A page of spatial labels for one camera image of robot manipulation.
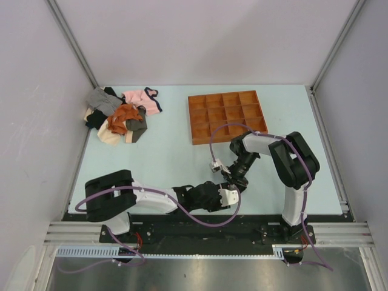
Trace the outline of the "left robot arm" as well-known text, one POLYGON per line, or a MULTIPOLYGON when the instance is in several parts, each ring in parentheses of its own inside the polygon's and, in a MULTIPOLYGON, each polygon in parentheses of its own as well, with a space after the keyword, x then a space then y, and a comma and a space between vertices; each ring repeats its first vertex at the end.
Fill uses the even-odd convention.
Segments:
POLYGON ((191 185, 158 189, 141 184, 129 170, 120 170, 85 184, 86 218, 88 222, 106 222, 120 242, 133 238, 129 210, 149 209, 174 214, 181 207, 187 212, 204 209, 216 212, 239 202, 238 192, 227 183, 211 181, 196 187, 191 185))

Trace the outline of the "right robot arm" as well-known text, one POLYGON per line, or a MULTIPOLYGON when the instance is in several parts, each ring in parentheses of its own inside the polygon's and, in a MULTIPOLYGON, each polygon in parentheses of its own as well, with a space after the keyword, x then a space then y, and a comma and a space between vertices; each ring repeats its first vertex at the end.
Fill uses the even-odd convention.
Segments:
POLYGON ((302 134, 292 132, 275 136, 261 132, 246 132, 230 142, 237 156, 232 165, 221 173, 226 181, 244 191, 249 182, 248 170, 261 155, 272 158, 279 179, 285 185, 285 200, 279 235, 286 243, 294 243, 306 228, 307 192, 320 164, 302 134))

